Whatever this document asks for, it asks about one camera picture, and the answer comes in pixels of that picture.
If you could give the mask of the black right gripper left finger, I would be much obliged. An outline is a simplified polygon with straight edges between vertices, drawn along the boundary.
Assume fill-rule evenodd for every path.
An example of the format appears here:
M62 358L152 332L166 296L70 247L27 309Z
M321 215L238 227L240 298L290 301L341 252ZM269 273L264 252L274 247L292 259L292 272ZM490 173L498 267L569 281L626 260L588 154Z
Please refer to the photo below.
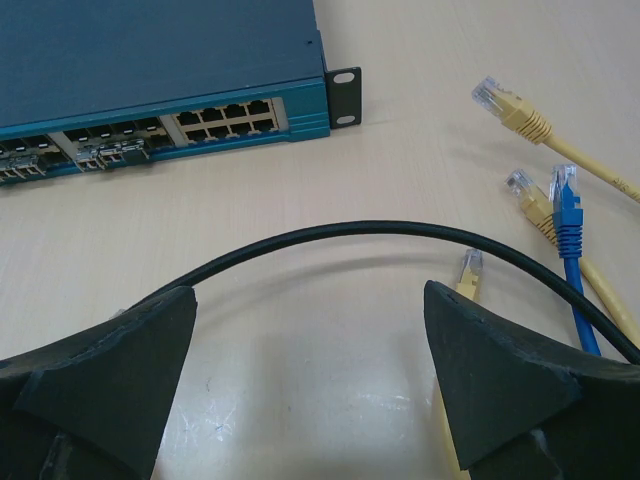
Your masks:
M2 478L150 478L196 310L178 287L2 360Z

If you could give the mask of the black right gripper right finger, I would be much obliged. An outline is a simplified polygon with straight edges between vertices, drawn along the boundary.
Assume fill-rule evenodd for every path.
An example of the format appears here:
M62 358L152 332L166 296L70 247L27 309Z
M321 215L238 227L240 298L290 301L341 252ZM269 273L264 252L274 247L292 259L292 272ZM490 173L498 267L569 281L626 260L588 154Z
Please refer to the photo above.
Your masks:
M639 368L430 281L426 335L459 465L474 479L636 479Z

